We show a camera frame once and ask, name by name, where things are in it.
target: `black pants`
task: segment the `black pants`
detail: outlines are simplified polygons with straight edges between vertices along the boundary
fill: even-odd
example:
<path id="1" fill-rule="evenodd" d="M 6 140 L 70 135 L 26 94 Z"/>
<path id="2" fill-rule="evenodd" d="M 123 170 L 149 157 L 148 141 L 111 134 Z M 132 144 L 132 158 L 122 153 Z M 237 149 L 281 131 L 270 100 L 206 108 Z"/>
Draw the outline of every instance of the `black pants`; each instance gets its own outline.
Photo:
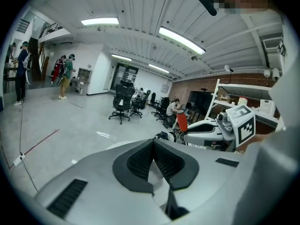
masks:
<path id="1" fill-rule="evenodd" d="M 17 93 L 17 101 L 19 102 L 21 99 L 25 98 L 25 72 L 22 75 L 15 76 L 15 92 Z"/>
<path id="2" fill-rule="evenodd" d="M 166 122 L 166 125 L 172 127 L 176 121 L 176 116 L 175 116 L 175 114 L 172 114 L 171 116 L 168 116 L 168 118 L 170 119 L 170 121 Z"/>

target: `glass door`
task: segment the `glass door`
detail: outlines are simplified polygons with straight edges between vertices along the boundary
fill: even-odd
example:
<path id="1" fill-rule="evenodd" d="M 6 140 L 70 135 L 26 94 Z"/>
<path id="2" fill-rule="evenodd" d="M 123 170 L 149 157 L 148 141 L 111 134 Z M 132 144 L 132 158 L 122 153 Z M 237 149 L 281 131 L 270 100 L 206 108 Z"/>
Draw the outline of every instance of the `glass door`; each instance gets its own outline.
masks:
<path id="1" fill-rule="evenodd" d="M 116 85 L 119 84 L 121 80 L 125 80 L 126 82 L 132 81 L 134 83 L 138 70 L 138 68 L 118 63 L 117 69 L 113 76 L 111 89 L 116 90 Z"/>

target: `khaki shorts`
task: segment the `khaki shorts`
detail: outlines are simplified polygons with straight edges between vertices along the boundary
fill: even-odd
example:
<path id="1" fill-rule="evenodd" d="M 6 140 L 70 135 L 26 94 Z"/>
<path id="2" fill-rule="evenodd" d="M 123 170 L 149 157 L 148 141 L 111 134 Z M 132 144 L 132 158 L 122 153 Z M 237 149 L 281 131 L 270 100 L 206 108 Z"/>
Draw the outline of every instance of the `khaki shorts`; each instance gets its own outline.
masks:
<path id="1" fill-rule="evenodd" d="M 68 78 L 63 77 L 61 86 L 64 88 L 68 88 L 70 86 L 70 81 L 68 80 Z"/>

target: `power strip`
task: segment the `power strip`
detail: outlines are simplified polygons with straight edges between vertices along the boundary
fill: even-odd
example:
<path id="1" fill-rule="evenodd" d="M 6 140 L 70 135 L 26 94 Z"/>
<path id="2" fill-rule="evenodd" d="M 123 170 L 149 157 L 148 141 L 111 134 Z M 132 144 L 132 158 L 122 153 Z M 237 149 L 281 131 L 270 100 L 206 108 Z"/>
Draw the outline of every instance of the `power strip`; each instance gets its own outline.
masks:
<path id="1" fill-rule="evenodd" d="M 14 161 L 14 166 L 17 167 L 24 161 L 25 155 L 23 154 L 22 156 L 18 156 L 17 159 Z"/>

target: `shoe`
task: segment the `shoe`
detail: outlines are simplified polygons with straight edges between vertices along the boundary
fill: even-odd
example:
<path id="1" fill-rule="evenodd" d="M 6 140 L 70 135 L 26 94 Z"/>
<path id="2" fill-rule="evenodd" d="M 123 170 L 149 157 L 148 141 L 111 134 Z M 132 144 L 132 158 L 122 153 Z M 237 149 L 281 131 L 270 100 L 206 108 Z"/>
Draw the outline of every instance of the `shoe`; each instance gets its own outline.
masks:
<path id="1" fill-rule="evenodd" d="M 19 102 L 15 102 L 15 103 L 14 103 L 14 105 L 15 105 L 15 106 L 22 105 L 22 102 L 21 102 L 21 101 L 19 101 Z"/>

